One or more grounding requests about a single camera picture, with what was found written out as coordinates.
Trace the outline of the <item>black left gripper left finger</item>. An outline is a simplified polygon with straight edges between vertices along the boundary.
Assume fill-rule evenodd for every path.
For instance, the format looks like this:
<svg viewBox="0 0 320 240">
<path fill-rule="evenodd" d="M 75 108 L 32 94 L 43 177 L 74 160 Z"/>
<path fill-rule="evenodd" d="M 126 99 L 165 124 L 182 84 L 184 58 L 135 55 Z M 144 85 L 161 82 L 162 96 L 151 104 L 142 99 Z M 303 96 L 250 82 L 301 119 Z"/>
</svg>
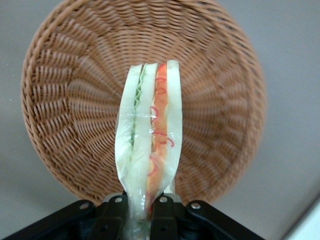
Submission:
<svg viewBox="0 0 320 240">
<path fill-rule="evenodd" d="M 123 240 L 124 227 L 129 212 L 126 192 L 111 193 L 96 208 L 98 215 L 94 223 L 94 240 Z"/>
</svg>

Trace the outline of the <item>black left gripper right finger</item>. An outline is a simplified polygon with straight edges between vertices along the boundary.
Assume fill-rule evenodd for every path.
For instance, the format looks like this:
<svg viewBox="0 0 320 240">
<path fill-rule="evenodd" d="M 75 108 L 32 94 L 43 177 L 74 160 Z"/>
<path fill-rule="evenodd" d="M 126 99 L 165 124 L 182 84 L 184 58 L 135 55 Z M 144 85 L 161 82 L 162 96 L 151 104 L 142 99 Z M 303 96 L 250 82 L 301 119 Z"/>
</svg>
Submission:
<svg viewBox="0 0 320 240">
<path fill-rule="evenodd" d="M 177 194 L 162 194 L 152 204 L 150 240 L 178 240 L 177 216 L 183 209 Z"/>
</svg>

